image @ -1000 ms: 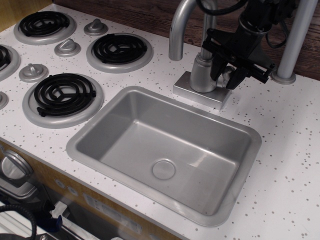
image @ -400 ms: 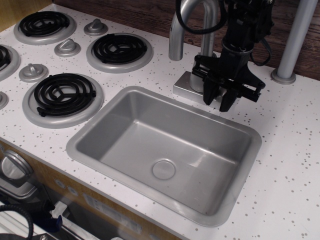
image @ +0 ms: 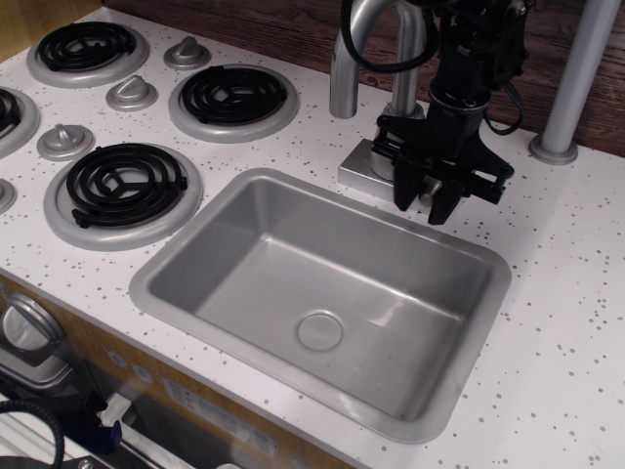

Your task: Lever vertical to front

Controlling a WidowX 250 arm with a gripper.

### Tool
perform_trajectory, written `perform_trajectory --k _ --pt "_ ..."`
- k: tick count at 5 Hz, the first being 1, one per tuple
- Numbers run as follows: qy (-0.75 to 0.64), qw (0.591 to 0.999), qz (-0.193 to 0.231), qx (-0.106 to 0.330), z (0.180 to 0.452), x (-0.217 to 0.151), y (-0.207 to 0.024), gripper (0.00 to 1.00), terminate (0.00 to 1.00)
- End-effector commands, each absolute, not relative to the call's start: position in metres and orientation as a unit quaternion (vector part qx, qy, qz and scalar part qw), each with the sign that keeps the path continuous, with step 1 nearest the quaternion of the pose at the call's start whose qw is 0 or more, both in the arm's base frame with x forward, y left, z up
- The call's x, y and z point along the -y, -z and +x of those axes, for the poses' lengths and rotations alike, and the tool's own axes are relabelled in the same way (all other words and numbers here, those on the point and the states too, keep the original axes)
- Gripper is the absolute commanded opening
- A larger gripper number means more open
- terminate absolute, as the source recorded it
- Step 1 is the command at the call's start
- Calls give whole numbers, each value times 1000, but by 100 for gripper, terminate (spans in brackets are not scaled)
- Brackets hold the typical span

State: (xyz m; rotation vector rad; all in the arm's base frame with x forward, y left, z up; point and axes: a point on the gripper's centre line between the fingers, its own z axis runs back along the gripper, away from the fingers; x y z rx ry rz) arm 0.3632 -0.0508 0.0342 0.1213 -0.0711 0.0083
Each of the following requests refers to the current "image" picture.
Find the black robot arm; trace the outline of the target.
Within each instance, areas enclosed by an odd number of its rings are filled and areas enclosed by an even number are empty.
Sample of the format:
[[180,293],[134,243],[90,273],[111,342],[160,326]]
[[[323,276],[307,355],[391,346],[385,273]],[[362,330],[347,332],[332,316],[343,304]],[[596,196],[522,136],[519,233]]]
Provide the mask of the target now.
[[489,121],[491,94],[504,90],[520,107],[512,85],[528,53],[524,27],[530,1],[456,1],[431,9],[439,16],[437,73],[425,118],[381,116],[375,153],[393,165],[394,203],[430,207],[428,222],[444,224],[460,200],[474,195],[498,203],[514,169],[479,136]]

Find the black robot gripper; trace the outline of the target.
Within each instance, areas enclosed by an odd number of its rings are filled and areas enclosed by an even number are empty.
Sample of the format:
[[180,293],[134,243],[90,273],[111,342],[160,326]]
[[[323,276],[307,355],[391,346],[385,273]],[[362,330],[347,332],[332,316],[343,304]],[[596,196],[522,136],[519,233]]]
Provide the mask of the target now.
[[394,202],[401,211],[410,207],[426,176],[442,181],[428,223],[443,225],[462,197],[499,202],[514,169],[479,135],[490,92],[456,98],[432,87],[429,94],[423,119],[380,116],[373,148],[393,164]]

